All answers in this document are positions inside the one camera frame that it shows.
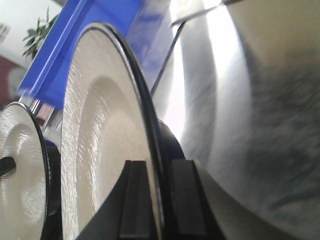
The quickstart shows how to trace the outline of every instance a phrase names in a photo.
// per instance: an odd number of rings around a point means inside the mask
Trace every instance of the white wall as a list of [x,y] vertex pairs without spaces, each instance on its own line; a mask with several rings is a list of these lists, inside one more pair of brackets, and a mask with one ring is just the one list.
[[50,19],[62,8],[51,0],[0,0],[0,23],[10,26],[6,39],[0,43],[0,55],[27,69],[31,59],[22,56],[28,49],[23,38],[27,29],[37,27],[39,17],[46,19],[48,7]]

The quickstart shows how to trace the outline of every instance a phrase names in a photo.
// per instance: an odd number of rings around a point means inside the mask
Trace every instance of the green leaf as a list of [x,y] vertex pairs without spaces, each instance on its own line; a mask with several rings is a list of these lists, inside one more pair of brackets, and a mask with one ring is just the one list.
[[27,52],[28,52],[28,50],[27,50],[27,51],[25,51],[25,52],[22,54],[22,56],[26,55],[26,54],[27,54]]
[[33,51],[33,52],[32,52],[32,55],[31,55],[32,59],[35,59],[35,57],[36,57],[37,53],[38,53],[38,51],[37,51],[37,50],[35,50],[35,51]]
[[22,41],[27,40],[28,38],[31,38],[31,36],[26,36]]
[[46,9],[46,22],[49,22],[49,7]]
[[33,36],[33,35],[36,35],[37,34],[37,31],[34,29],[34,28],[30,28],[28,29],[28,34],[29,36]]
[[44,36],[45,30],[46,30],[46,26],[40,27],[40,35],[41,35],[42,37]]
[[46,36],[48,35],[50,29],[51,29],[50,26],[48,26],[48,27],[46,27],[46,28],[44,29],[44,31],[43,31],[43,36],[44,36],[44,37],[46,37]]
[[30,46],[31,44],[33,44],[34,43],[34,41],[35,41],[35,38],[33,37],[33,38],[31,38],[31,39],[29,39],[29,41],[26,43],[26,45],[25,46]]
[[55,16],[51,19],[51,21],[49,22],[49,26],[50,26],[50,27],[55,23],[55,21],[56,21],[56,19],[57,19],[58,16],[59,16],[59,14],[55,15]]

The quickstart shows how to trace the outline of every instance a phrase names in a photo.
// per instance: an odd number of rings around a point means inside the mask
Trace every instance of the stainless steel surface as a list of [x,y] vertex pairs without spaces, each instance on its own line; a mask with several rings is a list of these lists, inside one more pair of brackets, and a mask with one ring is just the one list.
[[154,148],[152,123],[147,123],[157,120],[145,100],[148,92],[137,63],[123,41],[109,25],[91,23],[70,64],[61,131],[65,240],[75,239],[100,209],[126,160],[145,161],[157,236],[162,239],[162,189],[155,164],[161,158]]
[[153,95],[187,158],[306,240],[320,236],[319,12],[245,0],[189,20]]
[[49,197],[47,153],[32,113],[18,102],[0,115],[0,159],[16,167],[0,177],[0,240],[41,239]]

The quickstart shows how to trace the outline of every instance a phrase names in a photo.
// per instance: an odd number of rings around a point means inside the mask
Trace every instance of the blue plastic part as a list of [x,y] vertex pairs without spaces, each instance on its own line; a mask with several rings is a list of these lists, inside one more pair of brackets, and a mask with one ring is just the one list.
[[72,55],[83,28],[95,21],[114,25],[126,36],[142,0],[68,0],[17,92],[63,108]]

